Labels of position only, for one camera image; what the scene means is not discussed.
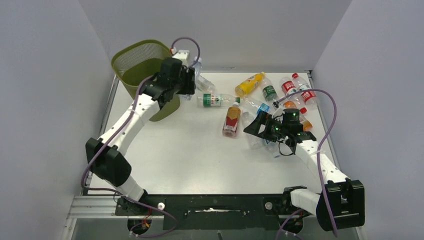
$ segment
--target white table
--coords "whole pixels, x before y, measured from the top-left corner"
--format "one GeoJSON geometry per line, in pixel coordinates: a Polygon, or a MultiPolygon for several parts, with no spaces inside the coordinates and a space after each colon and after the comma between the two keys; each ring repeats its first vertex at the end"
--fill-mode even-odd
{"type": "MultiPolygon", "coordinates": [[[[236,85],[254,73],[203,73],[223,94],[234,95],[236,85]]],[[[267,73],[277,94],[282,77],[292,73],[267,73]]],[[[308,79],[306,73],[299,73],[308,79]]],[[[264,101],[261,89],[251,96],[264,101]]],[[[132,99],[120,82],[110,110],[106,129],[127,110],[132,99]]],[[[280,194],[286,187],[306,186],[319,193],[321,187],[304,163],[295,155],[272,158],[264,149],[250,150],[242,128],[236,138],[225,137],[222,127],[226,108],[199,108],[195,96],[181,99],[181,106],[159,122],[148,122],[128,148],[126,160],[131,175],[150,194],[280,194]]],[[[311,132],[320,141],[323,123],[317,109],[308,109],[311,132]]],[[[328,141],[322,149],[333,161],[328,141]]],[[[93,176],[90,186],[110,188],[93,176]]],[[[110,194],[89,191],[88,194],[110,194]]]]}

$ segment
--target green label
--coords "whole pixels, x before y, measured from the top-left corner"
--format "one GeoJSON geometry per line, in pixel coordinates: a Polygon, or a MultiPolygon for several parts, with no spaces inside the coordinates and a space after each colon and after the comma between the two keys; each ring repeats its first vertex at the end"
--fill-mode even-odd
{"type": "Polygon", "coordinates": [[[211,106],[211,95],[204,93],[203,94],[203,106],[210,107],[211,106]]]}
{"type": "Polygon", "coordinates": [[[276,90],[274,89],[272,85],[264,87],[262,90],[262,93],[265,98],[268,98],[269,95],[277,94],[276,90]]]}

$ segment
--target pile of bottles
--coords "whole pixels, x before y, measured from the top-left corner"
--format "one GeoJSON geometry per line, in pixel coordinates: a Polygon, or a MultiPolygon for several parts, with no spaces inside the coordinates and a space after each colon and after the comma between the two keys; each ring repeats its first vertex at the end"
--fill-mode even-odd
{"type": "MultiPolygon", "coordinates": [[[[257,73],[236,86],[234,89],[235,96],[233,96],[217,93],[215,85],[200,75],[202,69],[201,59],[194,65],[194,69],[196,87],[201,91],[201,93],[197,94],[197,106],[202,108],[228,108],[222,127],[224,136],[235,137],[239,121],[241,121],[243,127],[247,127],[260,111],[273,114],[280,108],[299,109],[299,119],[303,125],[303,130],[309,131],[312,128],[312,124],[305,115],[308,109],[317,107],[318,99],[313,91],[305,91],[290,96],[281,102],[280,105],[275,106],[274,102],[279,100],[280,97],[264,72],[257,73]],[[261,89],[264,102],[248,96],[256,88],[261,89]]],[[[311,89],[308,82],[297,73],[294,73],[291,78],[283,77],[279,81],[279,85],[286,96],[297,91],[311,89]]],[[[265,148],[274,158],[281,156],[277,143],[266,141],[250,134],[247,134],[246,138],[252,150],[265,148]]]]}

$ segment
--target gray wall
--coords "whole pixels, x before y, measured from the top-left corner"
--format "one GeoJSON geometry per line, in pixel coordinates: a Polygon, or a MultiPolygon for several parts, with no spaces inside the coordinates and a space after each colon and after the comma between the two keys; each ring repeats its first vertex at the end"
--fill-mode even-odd
{"type": "Polygon", "coordinates": [[[365,185],[371,240],[424,239],[423,12],[422,0],[353,0],[312,72],[338,104],[331,137],[365,185]]]}
{"type": "Polygon", "coordinates": [[[0,1],[0,239],[60,238],[112,72],[77,0],[0,1]]]}
{"type": "MultiPolygon", "coordinates": [[[[79,0],[109,58],[144,39],[196,39],[206,70],[311,70],[351,0],[79,0]]],[[[179,49],[196,52],[181,41],[179,49]]]]}

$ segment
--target green trash bin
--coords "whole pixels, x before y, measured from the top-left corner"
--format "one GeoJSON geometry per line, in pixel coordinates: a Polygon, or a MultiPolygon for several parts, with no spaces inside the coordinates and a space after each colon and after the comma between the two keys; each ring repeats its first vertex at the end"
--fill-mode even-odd
{"type": "MultiPolygon", "coordinates": [[[[136,96],[140,82],[159,72],[165,58],[172,57],[169,47],[158,40],[148,39],[137,42],[112,57],[111,65],[116,76],[122,81],[132,99],[136,96]]],[[[157,122],[169,116],[180,107],[180,97],[174,98],[150,118],[157,122]]]]}

